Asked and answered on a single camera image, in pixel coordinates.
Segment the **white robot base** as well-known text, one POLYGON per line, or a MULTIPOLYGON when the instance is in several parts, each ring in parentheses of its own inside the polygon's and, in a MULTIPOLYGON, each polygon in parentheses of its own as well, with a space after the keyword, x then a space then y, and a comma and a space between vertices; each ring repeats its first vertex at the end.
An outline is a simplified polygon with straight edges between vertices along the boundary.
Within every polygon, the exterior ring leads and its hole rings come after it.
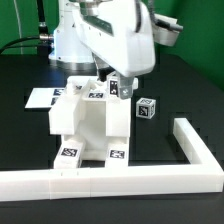
POLYGON ((59 24, 54 30, 54 48, 49 54, 52 66, 73 71, 95 68, 92 53, 79 40, 69 0, 58 0, 59 24))

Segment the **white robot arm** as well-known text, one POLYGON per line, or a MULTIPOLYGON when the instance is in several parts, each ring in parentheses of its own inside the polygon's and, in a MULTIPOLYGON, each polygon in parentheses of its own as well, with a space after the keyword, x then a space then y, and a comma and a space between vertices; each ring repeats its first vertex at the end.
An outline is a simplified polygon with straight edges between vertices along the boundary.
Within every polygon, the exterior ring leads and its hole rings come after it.
POLYGON ((69 0, 80 41, 116 71, 118 96, 155 66, 154 44, 172 46, 183 27, 154 11, 154 0, 69 0))

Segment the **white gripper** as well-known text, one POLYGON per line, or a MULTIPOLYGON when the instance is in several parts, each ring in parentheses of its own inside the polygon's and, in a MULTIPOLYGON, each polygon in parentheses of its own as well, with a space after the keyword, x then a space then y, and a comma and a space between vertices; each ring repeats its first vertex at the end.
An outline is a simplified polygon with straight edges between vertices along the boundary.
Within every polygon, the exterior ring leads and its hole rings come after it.
POLYGON ((155 65, 153 32, 141 0, 71 0, 80 41, 94 53, 98 79, 118 71, 118 96, 133 95, 132 76, 151 72, 155 65))

